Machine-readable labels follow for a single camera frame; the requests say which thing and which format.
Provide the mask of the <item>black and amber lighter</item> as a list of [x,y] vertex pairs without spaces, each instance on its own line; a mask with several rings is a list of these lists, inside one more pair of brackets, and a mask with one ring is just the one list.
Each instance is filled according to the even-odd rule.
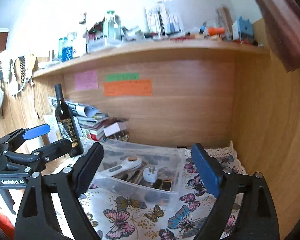
[[170,192],[172,188],[172,181],[171,180],[163,180],[162,181],[162,190]]

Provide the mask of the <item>clear plastic storage box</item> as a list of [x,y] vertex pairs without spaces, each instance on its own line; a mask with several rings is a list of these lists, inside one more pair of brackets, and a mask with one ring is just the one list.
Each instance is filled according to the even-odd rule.
[[[125,200],[138,200],[148,206],[158,205],[168,210],[177,207],[181,193],[181,177],[185,163],[185,149],[158,147],[135,144],[118,140],[108,140],[103,144],[104,155],[91,189],[101,189],[123,196]],[[122,172],[113,177],[100,174],[101,171],[122,163],[129,156],[142,159],[140,167]],[[148,183],[142,173],[146,166],[156,166],[158,178],[155,183]],[[171,180],[171,191],[163,191],[162,181]]]

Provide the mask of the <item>pink sticky note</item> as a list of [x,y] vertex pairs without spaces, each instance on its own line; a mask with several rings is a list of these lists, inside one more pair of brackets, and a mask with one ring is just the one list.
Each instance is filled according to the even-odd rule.
[[75,74],[75,90],[86,91],[98,89],[97,71],[89,70]]

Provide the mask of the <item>wooden shelf board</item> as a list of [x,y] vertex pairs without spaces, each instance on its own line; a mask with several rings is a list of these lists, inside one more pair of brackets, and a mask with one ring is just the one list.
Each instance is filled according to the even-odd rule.
[[265,56],[269,49],[236,42],[211,40],[146,41],[126,43],[106,48],[82,57],[35,71],[34,78],[74,72],[84,72],[104,66],[122,66],[173,60],[233,60],[239,56]]

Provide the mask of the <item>green paper note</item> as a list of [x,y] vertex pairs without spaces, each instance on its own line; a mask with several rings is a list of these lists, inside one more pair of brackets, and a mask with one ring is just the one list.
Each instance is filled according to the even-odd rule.
[[106,76],[107,82],[115,81],[127,81],[127,80],[138,80],[140,78],[139,73],[115,73]]

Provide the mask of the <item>butterfly print lace tablecloth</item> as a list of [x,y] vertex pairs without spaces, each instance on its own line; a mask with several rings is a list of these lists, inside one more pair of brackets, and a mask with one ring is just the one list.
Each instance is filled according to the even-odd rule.
[[193,239],[215,203],[187,148],[107,141],[99,171],[137,156],[141,166],[97,173],[79,203],[101,239]]

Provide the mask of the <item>white card behind bottle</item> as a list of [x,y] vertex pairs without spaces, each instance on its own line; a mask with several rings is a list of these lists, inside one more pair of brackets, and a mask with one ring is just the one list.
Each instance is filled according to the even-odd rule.
[[50,126],[50,132],[47,134],[47,138],[50,143],[62,139],[62,135],[59,131],[59,127],[55,116],[53,114],[43,115],[43,120],[45,124]]

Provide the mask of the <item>stack of books and magazines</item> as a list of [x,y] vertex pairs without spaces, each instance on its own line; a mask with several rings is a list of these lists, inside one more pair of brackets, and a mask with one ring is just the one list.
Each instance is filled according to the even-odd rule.
[[108,138],[122,138],[126,140],[129,136],[126,131],[116,133],[110,137],[104,135],[103,129],[115,122],[125,122],[124,120],[110,118],[107,113],[102,113],[93,106],[65,101],[70,107],[74,117],[75,126],[80,138],[94,141],[106,140]]

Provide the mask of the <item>small white box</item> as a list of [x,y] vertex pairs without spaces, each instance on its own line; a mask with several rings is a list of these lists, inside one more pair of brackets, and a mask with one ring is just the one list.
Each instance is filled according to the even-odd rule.
[[104,135],[106,137],[110,137],[116,133],[125,131],[126,129],[127,129],[127,126],[124,122],[115,122],[115,123],[105,127],[103,129],[103,131],[104,131]]

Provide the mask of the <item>orange paper note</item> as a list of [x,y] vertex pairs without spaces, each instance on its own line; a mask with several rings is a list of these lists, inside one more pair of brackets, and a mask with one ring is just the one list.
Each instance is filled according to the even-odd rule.
[[105,82],[104,96],[152,96],[152,81],[123,80]]

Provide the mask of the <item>white rotary cutter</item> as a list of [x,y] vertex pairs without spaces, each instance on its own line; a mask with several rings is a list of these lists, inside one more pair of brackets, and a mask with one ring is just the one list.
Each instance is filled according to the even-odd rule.
[[100,174],[104,176],[113,177],[122,172],[130,171],[135,168],[140,167],[142,164],[142,159],[138,156],[129,156],[125,160],[122,161],[121,164],[116,165],[114,167],[108,168],[100,172]]

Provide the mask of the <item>dark wine bottle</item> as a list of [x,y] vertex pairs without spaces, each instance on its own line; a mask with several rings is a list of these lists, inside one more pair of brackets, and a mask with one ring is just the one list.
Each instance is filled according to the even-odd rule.
[[71,141],[70,157],[76,157],[83,154],[83,146],[80,141],[73,114],[70,107],[66,104],[62,92],[62,85],[55,85],[57,106],[55,109],[55,117],[63,138]]

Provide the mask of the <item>white plug adapter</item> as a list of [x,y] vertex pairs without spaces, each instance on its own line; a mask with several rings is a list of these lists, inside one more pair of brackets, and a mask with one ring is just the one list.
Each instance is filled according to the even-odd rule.
[[146,166],[142,173],[143,179],[148,183],[155,183],[158,178],[158,169],[156,166]]

